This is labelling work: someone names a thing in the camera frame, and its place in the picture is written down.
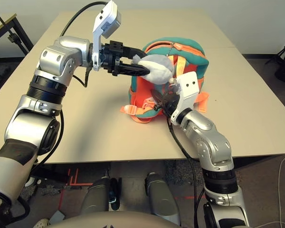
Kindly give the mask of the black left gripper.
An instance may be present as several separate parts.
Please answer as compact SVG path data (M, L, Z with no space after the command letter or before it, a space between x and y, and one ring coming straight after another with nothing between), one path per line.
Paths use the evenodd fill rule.
M125 64L120 61L121 57L133 58L135 55L145 57L145 52L133 47L123 46L122 42L110 41L109 44L101 45L101 68L107 70L113 76L145 76L150 70L138 64Z

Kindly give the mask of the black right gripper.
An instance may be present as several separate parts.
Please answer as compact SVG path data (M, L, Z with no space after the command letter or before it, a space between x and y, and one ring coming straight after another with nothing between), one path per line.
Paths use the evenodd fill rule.
M167 117L171 117L180 99L180 96L174 92L164 92L161 94L157 90L152 90L152 97L155 101L154 110L162 110Z

